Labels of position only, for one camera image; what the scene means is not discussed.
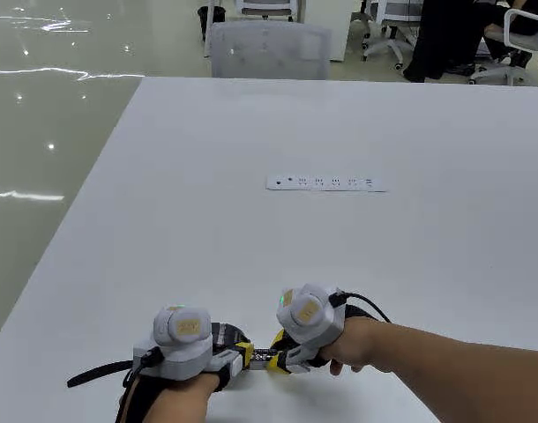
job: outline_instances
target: yellow sticker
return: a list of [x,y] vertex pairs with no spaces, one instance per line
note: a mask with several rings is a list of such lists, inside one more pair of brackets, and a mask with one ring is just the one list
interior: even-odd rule
[[283,307],[288,307],[293,302],[293,290],[289,289],[283,295]]
[[200,319],[187,319],[177,322],[177,335],[200,334]]
[[303,323],[308,323],[310,320],[312,320],[312,317],[314,314],[320,310],[319,305],[310,300],[306,304],[304,304],[303,309],[296,315],[296,318],[300,320]]

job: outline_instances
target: chair back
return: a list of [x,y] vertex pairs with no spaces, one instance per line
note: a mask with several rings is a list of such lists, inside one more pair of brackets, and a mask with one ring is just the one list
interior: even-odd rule
[[328,79],[331,31],[276,21],[216,23],[211,32],[215,78]]
[[298,13],[298,0],[235,0],[238,13],[249,11],[285,11],[295,16]]
[[423,0],[378,0],[371,4],[371,14],[381,25],[384,20],[395,22],[420,22]]

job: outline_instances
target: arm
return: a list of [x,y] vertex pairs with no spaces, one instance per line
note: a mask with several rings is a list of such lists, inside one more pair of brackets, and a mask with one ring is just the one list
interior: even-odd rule
[[[204,423],[208,399],[218,383],[218,376],[209,374],[198,375],[187,382],[174,383],[172,388],[160,393],[143,423]],[[128,403],[134,389],[128,394]],[[124,410],[123,423],[126,421],[126,412]]]
[[[524,9],[524,4],[526,4],[526,1],[527,0],[514,0],[514,3],[512,3],[512,8],[513,9],[518,9],[519,11],[521,11],[522,9]],[[510,18],[510,22],[512,23],[516,17],[518,15],[514,15]]]
[[512,8],[522,10],[524,8],[524,4],[526,4],[526,1],[527,0],[514,0],[514,3],[512,3]]
[[538,352],[354,317],[321,355],[333,375],[341,363],[394,372],[444,423],[538,422]]

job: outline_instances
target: person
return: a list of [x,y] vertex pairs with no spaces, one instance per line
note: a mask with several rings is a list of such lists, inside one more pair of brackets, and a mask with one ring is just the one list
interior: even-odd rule
[[[528,11],[538,15],[538,0],[507,0],[513,9]],[[466,76],[474,72],[474,57],[485,31],[504,31],[504,15],[508,7],[498,4],[474,3],[471,5],[470,25],[463,27],[459,43],[456,43],[452,52],[448,69],[450,73],[459,73]],[[520,35],[534,35],[538,32],[538,21],[523,16],[514,15],[511,18],[510,31]],[[490,55],[496,60],[502,60],[512,48],[506,47],[503,42],[485,39]],[[532,57],[531,53],[515,52],[511,58],[511,65],[525,68]]]
[[[469,344],[351,317],[320,356],[331,361],[332,375],[344,366],[395,373],[443,423],[538,422],[536,351]],[[157,397],[144,423],[203,423],[217,386],[217,375],[173,384]]]
[[403,72],[408,81],[442,77],[472,4],[473,0],[424,0],[412,62]]

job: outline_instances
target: black clothing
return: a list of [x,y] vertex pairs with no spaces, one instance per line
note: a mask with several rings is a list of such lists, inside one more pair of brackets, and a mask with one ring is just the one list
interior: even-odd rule
[[[494,4],[478,4],[473,0],[424,0],[420,33],[411,64],[405,70],[409,80],[439,79],[451,60],[472,63],[484,27],[504,25],[508,9]],[[527,0],[524,11],[538,14],[538,0]],[[515,33],[533,35],[538,22],[518,16],[511,25]],[[500,57],[506,52],[502,43],[488,41],[491,54]]]
[[[509,8],[498,6],[495,4],[476,3],[471,8],[471,25],[464,27],[464,33],[461,38],[461,43],[457,46],[454,54],[454,59],[458,63],[471,63],[484,35],[484,28],[490,24],[496,24],[504,27],[504,15]],[[523,11],[529,11],[538,15],[538,0],[527,0]],[[512,33],[521,35],[534,35],[538,32],[538,21],[517,16],[510,24]],[[508,53],[511,49],[507,48],[502,42],[485,39],[490,55],[499,59]]]

